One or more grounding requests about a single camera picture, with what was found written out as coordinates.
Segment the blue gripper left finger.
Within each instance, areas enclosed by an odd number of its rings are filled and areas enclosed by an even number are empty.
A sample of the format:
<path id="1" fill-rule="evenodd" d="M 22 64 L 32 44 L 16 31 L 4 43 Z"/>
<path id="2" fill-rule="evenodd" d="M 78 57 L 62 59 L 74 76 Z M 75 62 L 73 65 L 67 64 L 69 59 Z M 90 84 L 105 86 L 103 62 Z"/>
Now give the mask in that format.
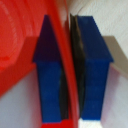
<path id="1" fill-rule="evenodd" d="M 68 118 L 68 90 L 57 40 L 48 15 L 44 16 L 33 61 L 37 66 L 42 121 Z"/>

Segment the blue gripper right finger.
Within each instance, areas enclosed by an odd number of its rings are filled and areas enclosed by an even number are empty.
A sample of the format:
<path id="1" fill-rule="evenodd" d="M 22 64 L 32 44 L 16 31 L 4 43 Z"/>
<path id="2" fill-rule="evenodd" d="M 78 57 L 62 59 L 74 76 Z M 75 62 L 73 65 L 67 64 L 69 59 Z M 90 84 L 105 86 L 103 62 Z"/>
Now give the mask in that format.
<path id="1" fill-rule="evenodd" d="M 80 117 L 83 120 L 100 120 L 113 58 L 92 16 L 71 15 L 70 23 Z"/>

